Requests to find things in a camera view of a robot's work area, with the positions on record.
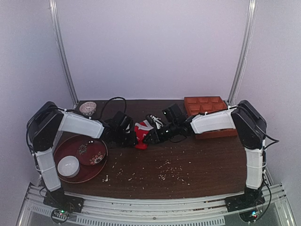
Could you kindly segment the red white underwear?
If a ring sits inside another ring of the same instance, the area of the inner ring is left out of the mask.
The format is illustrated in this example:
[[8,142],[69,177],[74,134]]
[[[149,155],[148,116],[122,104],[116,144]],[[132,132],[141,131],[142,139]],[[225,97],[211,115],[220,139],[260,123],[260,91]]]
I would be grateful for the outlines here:
[[137,144],[135,148],[140,150],[145,150],[148,145],[143,142],[143,139],[149,134],[149,132],[153,129],[150,123],[147,120],[144,120],[140,123],[135,123],[134,131],[136,133]]

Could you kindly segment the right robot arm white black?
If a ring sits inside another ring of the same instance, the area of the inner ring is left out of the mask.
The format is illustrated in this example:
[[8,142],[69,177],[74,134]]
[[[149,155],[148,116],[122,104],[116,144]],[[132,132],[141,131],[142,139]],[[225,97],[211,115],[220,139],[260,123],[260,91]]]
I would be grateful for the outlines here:
[[240,143],[246,152],[246,187],[258,190],[265,171],[265,148],[267,122],[247,100],[225,110],[212,113],[199,113],[187,117],[177,104],[162,111],[167,119],[163,123],[155,115],[147,115],[152,129],[143,137],[145,144],[160,144],[175,136],[188,137],[207,132],[229,130],[236,131]]

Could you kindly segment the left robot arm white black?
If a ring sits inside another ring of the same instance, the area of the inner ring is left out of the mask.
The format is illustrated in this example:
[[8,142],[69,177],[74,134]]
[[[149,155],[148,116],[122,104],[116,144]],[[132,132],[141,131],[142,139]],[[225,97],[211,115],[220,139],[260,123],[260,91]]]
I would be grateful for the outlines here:
[[58,133],[67,132],[113,142],[121,147],[133,147],[137,144],[134,127],[133,119],[121,111],[107,120],[94,119],[48,101],[27,122],[25,138],[46,190],[54,192],[62,188],[53,154]]

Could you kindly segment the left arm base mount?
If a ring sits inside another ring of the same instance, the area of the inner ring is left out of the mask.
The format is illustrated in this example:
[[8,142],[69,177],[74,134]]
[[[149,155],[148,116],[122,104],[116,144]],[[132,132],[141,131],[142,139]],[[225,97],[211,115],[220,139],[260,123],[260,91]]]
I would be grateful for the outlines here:
[[64,190],[56,190],[53,192],[47,191],[43,203],[47,206],[70,213],[81,213],[84,199],[72,195],[66,195]]

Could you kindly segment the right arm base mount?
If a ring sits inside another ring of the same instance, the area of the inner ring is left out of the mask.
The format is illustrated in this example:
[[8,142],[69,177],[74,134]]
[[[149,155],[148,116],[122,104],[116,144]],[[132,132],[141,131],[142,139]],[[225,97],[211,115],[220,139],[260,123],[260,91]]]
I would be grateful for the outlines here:
[[261,190],[247,189],[243,194],[225,198],[225,204],[228,212],[244,210],[264,203],[265,198],[263,197]]

